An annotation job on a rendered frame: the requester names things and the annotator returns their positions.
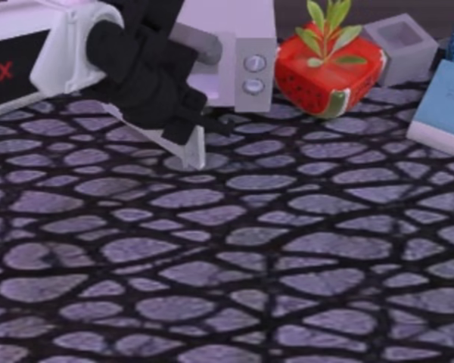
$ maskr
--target potted plant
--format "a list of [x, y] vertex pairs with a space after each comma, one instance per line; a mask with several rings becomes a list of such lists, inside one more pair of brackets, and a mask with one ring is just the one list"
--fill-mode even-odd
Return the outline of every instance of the potted plant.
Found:
[[328, 0], [326, 14], [313, 0], [307, 8], [312, 21], [279, 47], [275, 81], [304, 112], [331, 119], [366, 95], [387, 58], [380, 47], [359, 37], [361, 26], [341, 27], [351, 0]]

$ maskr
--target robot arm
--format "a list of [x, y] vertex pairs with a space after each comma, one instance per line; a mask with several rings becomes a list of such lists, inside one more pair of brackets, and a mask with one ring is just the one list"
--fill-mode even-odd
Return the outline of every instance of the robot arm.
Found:
[[[202, 116], [207, 97], [186, 82], [195, 61], [215, 63], [222, 49], [207, 33], [182, 38], [182, 29], [175, 28], [182, 5], [183, 0], [9, 0], [0, 3], [0, 16], [8, 17], [0, 18], [0, 42], [20, 44], [19, 37], [43, 35], [35, 54], [28, 52], [28, 69], [20, 68], [30, 79], [28, 92], [34, 86], [47, 98], [82, 91], [118, 107], [137, 128], [162, 129], [163, 138], [179, 145], [195, 126], [228, 135], [231, 126]], [[5, 29], [11, 21], [19, 22], [14, 31]], [[11, 95], [4, 86], [0, 105], [26, 96]]]

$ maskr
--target knob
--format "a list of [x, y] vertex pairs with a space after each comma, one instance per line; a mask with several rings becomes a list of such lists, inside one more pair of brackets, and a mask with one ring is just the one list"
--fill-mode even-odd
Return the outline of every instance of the knob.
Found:
[[244, 68], [249, 72], [255, 73], [260, 72], [266, 68], [267, 61], [262, 55], [251, 55], [250, 57], [245, 58]]
[[244, 91], [249, 95], [258, 95], [264, 90], [264, 82], [260, 79], [248, 79], [243, 85]]

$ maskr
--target blue and white box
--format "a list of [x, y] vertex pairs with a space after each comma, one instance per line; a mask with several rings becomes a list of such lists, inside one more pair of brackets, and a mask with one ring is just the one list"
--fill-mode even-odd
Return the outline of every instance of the blue and white box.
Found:
[[407, 138], [454, 156], [454, 63], [442, 60]]

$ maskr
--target brown background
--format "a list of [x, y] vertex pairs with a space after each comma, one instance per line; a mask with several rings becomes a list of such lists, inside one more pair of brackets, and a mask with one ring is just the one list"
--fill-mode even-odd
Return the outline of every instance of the brown background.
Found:
[[[317, 0], [325, 9], [326, 0]], [[278, 36], [292, 35], [309, 20], [306, 0], [274, 0]], [[408, 13], [434, 38], [450, 36], [454, 27], [454, 0], [353, 0], [345, 24], [364, 24]]]

